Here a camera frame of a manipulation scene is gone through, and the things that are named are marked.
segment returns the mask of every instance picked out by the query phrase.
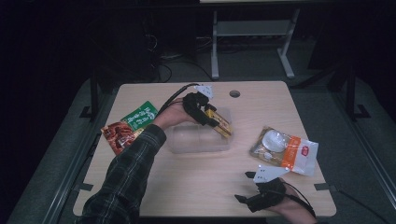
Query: floor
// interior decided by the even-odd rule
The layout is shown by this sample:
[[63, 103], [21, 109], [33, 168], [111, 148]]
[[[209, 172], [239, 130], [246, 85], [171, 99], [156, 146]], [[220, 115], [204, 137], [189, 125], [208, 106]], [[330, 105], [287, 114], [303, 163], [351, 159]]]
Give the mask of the floor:
[[[280, 46], [281, 39], [251, 41], [248, 45], [228, 45], [220, 52], [219, 81], [282, 80], [288, 84], [309, 139], [319, 142], [318, 163], [327, 183], [332, 186], [332, 197], [337, 207], [335, 216], [318, 220], [334, 224], [390, 223], [396, 220], [396, 125], [376, 100], [370, 86], [357, 79], [355, 105], [363, 105], [371, 117], [352, 121], [345, 112], [346, 88], [340, 92], [327, 89], [332, 74], [304, 89], [292, 88], [320, 72], [307, 69], [315, 40], [291, 43], [288, 57], [295, 79], [285, 76], [277, 57], [276, 48]], [[171, 51], [163, 56], [154, 82], [211, 81], [208, 49], [199, 51], [195, 59]], [[99, 91], [99, 113], [95, 119], [87, 119], [81, 118], [80, 114], [85, 106], [91, 104], [90, 81], [80, 87], [9, 223], [70, 223], [76, 218], [72, 211], [78, 195], [76, 186], [83, 181], [94, 153], [96, 136], [106, 124], [117, 89]], [[153, 218], [141, 220], [142, 223], [158, 221]], [[165, 219], [162, 223], [225, 221], [262, 223], [259, 219], [195, 218]], [[281, 217], [270, 218], [268, 222], [287, 223]]]

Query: food package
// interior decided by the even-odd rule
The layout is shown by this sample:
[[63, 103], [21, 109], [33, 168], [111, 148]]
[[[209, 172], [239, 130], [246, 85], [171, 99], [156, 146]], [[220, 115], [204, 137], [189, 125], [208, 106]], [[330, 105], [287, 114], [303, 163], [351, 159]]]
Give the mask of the food package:
[[250, 155], [301, 175], [315, 172], [318, 143], [264, 126]]
[[146, 101], [120, 121], [103, 127], [101, 132], [114, 153], [119, 155], [155, 119], [157, 113], [157, 109], [151, 102]]

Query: plaid shirt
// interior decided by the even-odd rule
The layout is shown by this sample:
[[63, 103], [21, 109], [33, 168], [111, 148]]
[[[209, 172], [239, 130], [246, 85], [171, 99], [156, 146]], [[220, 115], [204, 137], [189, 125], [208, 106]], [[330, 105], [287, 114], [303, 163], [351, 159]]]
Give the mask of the plaid shirt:
[[105, 183], [76, 223], [136, 223], [149, 171], [165, 140], [163, 130], [150, 124], [110, 163]]

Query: clear plastic container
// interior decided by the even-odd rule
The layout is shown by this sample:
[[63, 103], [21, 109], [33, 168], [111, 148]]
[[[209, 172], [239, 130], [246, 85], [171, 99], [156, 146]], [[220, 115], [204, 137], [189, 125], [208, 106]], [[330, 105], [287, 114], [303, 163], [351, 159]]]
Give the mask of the clear plastic container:
[[[228, 108], [220, 107], [217, 112], [233, 125]], [[230, 149], [233, 140], [233, 135], [226, 138], [208, 125], [189, 122], [169, 128], [166, 135], [166, 143], [174, 153], [224, 151]]]

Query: table surface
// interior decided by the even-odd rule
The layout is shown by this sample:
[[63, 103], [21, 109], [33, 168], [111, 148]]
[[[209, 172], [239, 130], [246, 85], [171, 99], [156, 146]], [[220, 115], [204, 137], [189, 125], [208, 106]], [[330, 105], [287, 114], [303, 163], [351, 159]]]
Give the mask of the table surface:
[[[107, 124], [119, 121], [147, 100], [160, 108], [186, 84], [188, 83], [121, 86]], [[268, 211], [251, 213], [234, 195], [256, 195], [257, 187], [251, 179], [245, 177], [245, 172], [256, 171], [259, 164], [271, 165], [248, 153], [258, 140], [263, 126], [307, 138], [288, 87], [281, 81], [199, 84], [212, 86], [214, 98], [210, 104], [229, 108], [233, 123], [231, 146], [225, 151], [175, 154], [165, 143], [155, 158], [148, 178], [146, 195], [141, 204], [141, 217], [275, 216]], [[239, 91], [240, 96], [233, 98], [230, 91]], [[180, 97], [188, 92], [195, 92], [195, 89], [189, 87]], [[74, 206], [77, 216], [81, 215], [88, 198], [101, 188], [108, 165], [114, 157], [102, 136], [84, 180], [84, 183], [93, 185], [93, 188], [91, 191], [80, 191]], [[336, 208], [330, 192], [316, 190], [314, 187], [315, 184], [325, 183], [318, 163], [313, 176], [288, 173], [282, 177], [302, 192], [318, 216], [330, 217], [335, 214]]]

